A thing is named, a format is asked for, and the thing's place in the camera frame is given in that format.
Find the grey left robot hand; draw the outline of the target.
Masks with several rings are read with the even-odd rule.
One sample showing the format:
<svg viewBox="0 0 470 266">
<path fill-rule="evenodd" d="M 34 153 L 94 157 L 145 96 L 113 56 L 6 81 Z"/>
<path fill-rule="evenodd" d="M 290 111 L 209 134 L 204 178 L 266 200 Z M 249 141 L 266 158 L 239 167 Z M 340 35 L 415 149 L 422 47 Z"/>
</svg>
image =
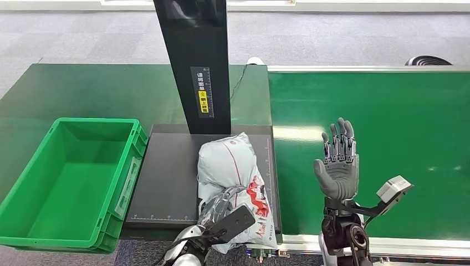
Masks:
<svg viewBox="0 0 470 266">
<path fill-rule="evenodd" d="M 243 186 L 231 186 L 201 199 L 197 224 L 209 228 L 224 219 L 236 208 L 234 199 L 243 190 Z"/>
</svg>

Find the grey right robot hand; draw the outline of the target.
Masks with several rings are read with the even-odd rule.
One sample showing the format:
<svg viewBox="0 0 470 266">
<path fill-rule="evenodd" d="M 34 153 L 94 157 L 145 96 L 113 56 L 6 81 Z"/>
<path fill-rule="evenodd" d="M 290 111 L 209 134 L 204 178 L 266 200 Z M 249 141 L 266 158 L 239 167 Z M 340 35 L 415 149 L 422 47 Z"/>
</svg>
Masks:
<svg viewBox="0 0 470 266">
<path fill-rule="evenodd" d="M 359 184 L 359 155 L 352 124 L 342 117 L 330 125 L 331 135 L 322 133 L 324 158 L 313 162 L 314 175 L 327 197 L 343 201 L 356 196 Z"/>
</svg>

